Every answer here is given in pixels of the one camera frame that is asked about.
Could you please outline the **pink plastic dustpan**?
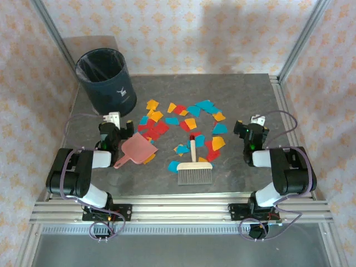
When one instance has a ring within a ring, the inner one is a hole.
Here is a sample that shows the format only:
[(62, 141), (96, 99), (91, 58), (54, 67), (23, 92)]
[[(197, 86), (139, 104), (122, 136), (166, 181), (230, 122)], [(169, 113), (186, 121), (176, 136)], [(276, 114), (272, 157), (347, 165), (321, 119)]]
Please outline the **pink plastic dustpan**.
[(124, 156), (115, 162), (113, 167), (116, 169), (122, 167), (128, 160), (135, 164), (142, 164), (156, 153), (158, 148), (137, 132), (121, 145), (121, 150)]

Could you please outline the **large blue paper scrap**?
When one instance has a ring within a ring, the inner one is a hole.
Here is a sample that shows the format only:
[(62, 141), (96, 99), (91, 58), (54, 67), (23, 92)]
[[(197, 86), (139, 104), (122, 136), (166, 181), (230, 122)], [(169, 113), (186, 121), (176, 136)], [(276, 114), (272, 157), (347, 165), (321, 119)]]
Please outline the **large blue paper scrap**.
[(214, 103), (211, 102), (210, 100), (204, 100), (204, 101), (198, 102), (198, 103), (195, 104), (195, 106), (200, 107), (202, 110), (204, 110), (205, 112), (207, 112), (209, 114), (211, 114), (210, 113), (210, 109), (212, 107), (215, 107)]

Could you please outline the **dark blue waste bin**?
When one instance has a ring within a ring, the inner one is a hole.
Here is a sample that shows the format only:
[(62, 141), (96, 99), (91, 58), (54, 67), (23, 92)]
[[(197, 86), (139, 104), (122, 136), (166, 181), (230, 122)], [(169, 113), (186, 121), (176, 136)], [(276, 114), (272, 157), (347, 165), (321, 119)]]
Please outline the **dark blue waste bin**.
[(127, 64), (114, 78), (104, 82), (85, 82), (78, 78), (93, 108), (100, 115), (119, 112), (124, 117), (136, 106), (137, 96), (128, 72)]

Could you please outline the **clear plastic bin liner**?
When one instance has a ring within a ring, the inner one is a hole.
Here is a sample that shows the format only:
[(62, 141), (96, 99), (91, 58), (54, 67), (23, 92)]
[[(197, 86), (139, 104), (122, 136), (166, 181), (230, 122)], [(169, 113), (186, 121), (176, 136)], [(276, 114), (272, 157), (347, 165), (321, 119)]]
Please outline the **clear plastic bin liner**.
[(123, 55), (111, 48), (98, 48), (85, 53), (76, 63), (76, 75), (81, 81), (97, 83), (117, 76), (125, 66)]

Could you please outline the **aluminium table side rail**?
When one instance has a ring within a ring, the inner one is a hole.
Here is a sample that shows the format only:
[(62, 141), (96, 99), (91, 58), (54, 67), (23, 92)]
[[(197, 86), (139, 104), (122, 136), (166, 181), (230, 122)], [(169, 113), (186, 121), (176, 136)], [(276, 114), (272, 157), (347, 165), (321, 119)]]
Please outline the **aluminium table side rail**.
[[(70, 107), (69, 107), (69, 115), (67, 117), (67, 120), (64, 124), (64, 128), (62, 130), (62, 133), (63, 133), (63, 138), (62, 138), (62, 141), (61, 141), (61, 144), (60, 144), (60, 148), (66, 143), (66, 133), (67, 133), (67, 129), (68, 129), (68, 123), (70, 121), (70, 118), (73, 114), (73, 109), (74, 109), (74, 106), (75, 106), (75, 103), (76, 103), (76, 100), (77, 100), (77, 96), (78, 96), (78, 93), (80, 91), (80, 88), (81, 88), (81, 85), (78, 85), (77, 86), (77, 89), (75, 90), (74, 92), (74, 95), (73, 95), (73, 99), (72, 99), (72, 102), (70, 104)], [(52, 194), (47, 192), (47, 190), (44, 191), (44, 201), (48, 201), (50, 198), (51, 198)]]
[(285, 93), (277, 79), (270, 79), (275, 93), (278, 110), (268, 115), (279, 114), (284, 131), (268, 138), (266, 147), (271, 152), (272, 176), (274, 187), (285, 197), (302, 197), (309, 195), (317, 186), (310, 160), (305, 149), (299, 145), (294, 131), (298, 126), (297, 119), (290, 113)]

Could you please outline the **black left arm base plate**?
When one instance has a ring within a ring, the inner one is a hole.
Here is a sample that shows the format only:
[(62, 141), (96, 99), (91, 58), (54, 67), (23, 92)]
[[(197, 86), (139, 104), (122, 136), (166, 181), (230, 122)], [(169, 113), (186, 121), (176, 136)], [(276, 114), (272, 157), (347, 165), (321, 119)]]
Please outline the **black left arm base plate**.
[[(82, 213), (82, 221), (122, 221), (120, 217), (114, 214), (109, 214), (107, 212), (98, 211), (91, 207), (81, 206)], [(111, 211), (120, 213), (126, 221), (131, 220), (132, 215), (132, 205), (131, 204), (112, 204), (111, 207), (108, 208)]]

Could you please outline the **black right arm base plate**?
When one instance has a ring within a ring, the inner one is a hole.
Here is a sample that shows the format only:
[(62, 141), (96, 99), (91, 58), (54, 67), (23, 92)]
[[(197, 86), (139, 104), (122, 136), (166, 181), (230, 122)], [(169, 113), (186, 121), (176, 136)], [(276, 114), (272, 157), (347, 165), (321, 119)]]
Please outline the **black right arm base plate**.
[(248, 204), (232, 203), (228, 205), (231, 221), (242, 221), (251, 218), (251, 208)]

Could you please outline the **long aluminium table rail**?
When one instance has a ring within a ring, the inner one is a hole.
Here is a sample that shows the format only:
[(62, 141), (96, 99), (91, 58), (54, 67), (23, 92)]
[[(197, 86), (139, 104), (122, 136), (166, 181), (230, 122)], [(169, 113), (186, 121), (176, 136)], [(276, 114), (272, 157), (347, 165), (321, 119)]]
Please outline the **long aluminium table rail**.
[[(178, 195), (139, 195), (115, 198), (115, 204), (131, 204), (132, 224), (230, 224), (229, 204), (246, 204), (249, 193), (212, 193)], [(297, 213), (299, 223), (331, 223), (332, 213), (325, 200), (311, 195), (289, 199), (279, 207), (282, 222), (291, 222)], [(35, 203), (29, 220), (35, 224), (80, 224), (82, 209), (72, 200), (54, 197)]]

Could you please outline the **aluminium frame post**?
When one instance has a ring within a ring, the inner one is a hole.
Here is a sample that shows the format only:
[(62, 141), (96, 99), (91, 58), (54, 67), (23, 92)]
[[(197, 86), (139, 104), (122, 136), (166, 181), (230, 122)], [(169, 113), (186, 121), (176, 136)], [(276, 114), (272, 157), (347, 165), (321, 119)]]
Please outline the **aluminium frame post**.
[(62, 53), (65, 61), (68, 63), (71, 71), (75, 74), (75, 62), (65, 45), (63, 38), (61, 37), (52, 17), (50, 16), (43, 0), (29, 0), (34, 9), (36, 10), (37, 14), (39, 15), (40, 19), (44, 23), (45, 27), (47, 28), (50, 36), (54, 40), (56, 46), (58, 47), (59, 51)]
[(279, 84), (282, 84), (287, 79), (287, 76), (289, 75), (303, 48), (308, 42), (309, 37), (312, 35), (314, 28), (321, 20), (326, 8), (331, 1), (332, 0), (317, 0), (316, 5), (313, 8), (308, 20), (306, 21), (306, 24), (301, 31), (301, 34), (299, 35), (292, 51), (290, 52), (280, 73), (277, 75)]

